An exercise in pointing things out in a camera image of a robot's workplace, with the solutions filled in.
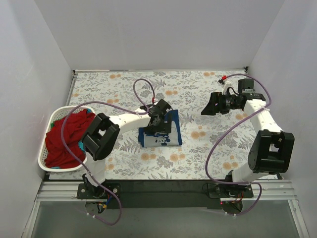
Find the dark blue t shirt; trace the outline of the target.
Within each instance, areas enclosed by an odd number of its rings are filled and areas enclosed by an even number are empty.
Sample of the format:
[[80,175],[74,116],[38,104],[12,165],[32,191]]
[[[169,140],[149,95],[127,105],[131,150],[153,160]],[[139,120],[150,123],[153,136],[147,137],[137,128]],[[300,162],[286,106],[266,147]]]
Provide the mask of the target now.
[[162,146],[180,146],[182,137],[180,131],[178,110],[169,111],[163,120],[163,129],[170,132],[163,132],[161,129],[155,133],[146,132],[146,128],[138,129],[138,142],[142,147],[162,147]]

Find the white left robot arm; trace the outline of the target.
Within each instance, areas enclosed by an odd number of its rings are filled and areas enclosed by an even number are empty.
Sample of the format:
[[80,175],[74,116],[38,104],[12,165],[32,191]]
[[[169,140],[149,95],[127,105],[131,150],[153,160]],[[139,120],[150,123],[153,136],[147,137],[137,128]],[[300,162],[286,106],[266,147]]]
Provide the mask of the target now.
[[[178,139],[178,110],[161,99],[156,103],[144,105],[135,111],[118,116],[97,114],[81,141],[95,162],[108,157],[119,136],[138,130],[138,143],[143,147],[169,146]],[[86,172],[78,186],[78,199],[105,199],[121,194],[171,193],[174,189],[172,179],[107,179],[102,172]]]

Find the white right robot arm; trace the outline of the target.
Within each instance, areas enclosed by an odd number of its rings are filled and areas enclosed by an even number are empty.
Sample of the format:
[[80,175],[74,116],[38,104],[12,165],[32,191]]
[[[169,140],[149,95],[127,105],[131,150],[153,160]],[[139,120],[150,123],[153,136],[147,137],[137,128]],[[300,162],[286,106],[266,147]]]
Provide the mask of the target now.
[[256,137],[248,154],[247,162],[238,169],[231,170],[225,179],[212,179],[204,187],[210,198],[252,197],[251,184],[268,175],[285,173],[290,164],[295,137],[277,125],[268,107],[271,97],[268,93],[257,93],[255,79],[243,75],[234,90],[227,76],[219,81],[221,92],[212,92],[203,116],[227,114],[230,110],[242,110],[252,123]]

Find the floral patterned table cloth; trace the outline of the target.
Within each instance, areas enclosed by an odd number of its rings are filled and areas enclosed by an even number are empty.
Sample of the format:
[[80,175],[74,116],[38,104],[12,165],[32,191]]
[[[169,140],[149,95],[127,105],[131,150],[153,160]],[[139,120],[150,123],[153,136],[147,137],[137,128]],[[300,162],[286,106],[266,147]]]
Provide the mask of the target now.
[[183,144],[144,148],[136,130],[119,136],[112,153],[101,163],[89,159],[90,169],[101,168],[107,179],[223,179],[248,160],[255,139],[253,126],[241,110],[203,116],[218,80],[228,75],[234,88],[242,77],[234,71],[78,72],[70,105],[92,102],[96,113],[118,115],[141,102],[164,99],[179,111]]

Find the teal t shirt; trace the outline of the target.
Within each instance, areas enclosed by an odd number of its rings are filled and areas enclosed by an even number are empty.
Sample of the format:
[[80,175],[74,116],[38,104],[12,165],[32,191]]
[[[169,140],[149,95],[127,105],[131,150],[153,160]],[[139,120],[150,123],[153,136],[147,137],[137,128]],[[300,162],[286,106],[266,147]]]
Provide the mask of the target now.
[[[63,120],[56,120],[51,124],[51,130],[46,134],[46,148],[48,155],[45,160],[48,168],[54,169],[70,169],[80,163],[69,153],[61,140],[61,126]],[[81,160],[86,158],[86,152],[83,143],[80,141],[82,130],[75,125],[71,125],[70,129],[64,130],[65,142],[69,149]]]

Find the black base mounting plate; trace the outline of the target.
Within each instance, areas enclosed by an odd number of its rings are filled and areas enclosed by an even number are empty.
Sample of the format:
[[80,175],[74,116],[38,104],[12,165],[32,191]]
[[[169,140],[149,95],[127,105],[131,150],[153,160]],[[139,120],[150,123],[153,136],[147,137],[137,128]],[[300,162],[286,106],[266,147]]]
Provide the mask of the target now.
[[250,186],[211,180],[106,180],[103,186],[118,196],[123,208],[221,209],[220,200],[254,196]]

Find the white plastic laundry basket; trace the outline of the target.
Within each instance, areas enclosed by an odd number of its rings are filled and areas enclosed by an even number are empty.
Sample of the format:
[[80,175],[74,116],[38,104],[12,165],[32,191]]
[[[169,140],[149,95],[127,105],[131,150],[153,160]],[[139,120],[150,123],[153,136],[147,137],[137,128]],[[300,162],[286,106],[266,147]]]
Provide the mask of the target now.
[[[54,121],[65,118],[73,108],[74,108],[73,106],[65,106],[65,107],[61,107],[61,108],[58,108],[57,110],[55,110],[50,117],[49,123],[47,125],[47,129],[46,129],[46,133],[48,133],[51,130],[51,124]],[[78,113],[83,109],[90,109],[93,113],[95,113],[94,109],[87,107],[87,106],[80,107],[80,108],[76,109],[73,113]],[[74,168],[70,168],[70,169],[53,169],[53,168],[48,168],[45,165],[45,159],[47,158],[47,155],[48,155],[48,151],[46,149],[46,144],[45,144],[46,133],[45,133],[44,140],[42,142],[41,152],[40,152],[39,157],[38,157],[39,166],[47,172],[70,172],[70,171],[75,171],[75,170],[80,169],[82,167],[81,163],[80,163],[80,165],[78,165]],[[86,158],[84,161],[82,161],[82,163],[86,163],[87,160],[88,160],[88,158],[86,155]]]

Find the red t shirt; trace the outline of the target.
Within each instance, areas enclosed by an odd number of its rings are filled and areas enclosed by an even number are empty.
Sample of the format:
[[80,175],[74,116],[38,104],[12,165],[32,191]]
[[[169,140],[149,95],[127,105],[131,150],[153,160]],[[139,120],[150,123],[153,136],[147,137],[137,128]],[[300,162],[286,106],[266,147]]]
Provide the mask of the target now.
[[[90,109],[72,113],[65,124],[63,136],[66,145],[81,161],[86,158],[83,143],[80,142],[84,132],[95,118]],[[46,133],[45,144],[48,151],[45,165],[53,169],[70,169],[80,163],[65,148],[61,139],[61,128],[65,118],[53,122],[51,130]]]

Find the aluminium frame rail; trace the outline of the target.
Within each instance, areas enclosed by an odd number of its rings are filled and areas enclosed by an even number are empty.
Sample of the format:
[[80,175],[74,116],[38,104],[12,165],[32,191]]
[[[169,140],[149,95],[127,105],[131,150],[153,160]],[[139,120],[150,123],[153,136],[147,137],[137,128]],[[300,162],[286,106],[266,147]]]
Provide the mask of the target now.
[[[297,200],[290,180],[259,180],[261,200]],[[77,201],[79,181],[46,181],[40,186],[36,201]]]

